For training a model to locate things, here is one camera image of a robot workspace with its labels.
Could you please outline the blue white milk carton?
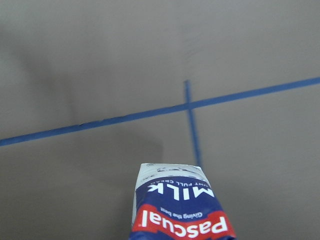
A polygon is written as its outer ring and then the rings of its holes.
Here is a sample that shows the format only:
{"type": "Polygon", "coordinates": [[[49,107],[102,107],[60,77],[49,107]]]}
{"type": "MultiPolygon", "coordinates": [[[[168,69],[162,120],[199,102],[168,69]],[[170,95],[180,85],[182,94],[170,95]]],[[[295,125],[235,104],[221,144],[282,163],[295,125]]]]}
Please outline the blue white milk carton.
{"type": "Polygon", "coordinates": [[[199,166],[143,163],[131,240],[235,240],[235,230],[199,166]]]}

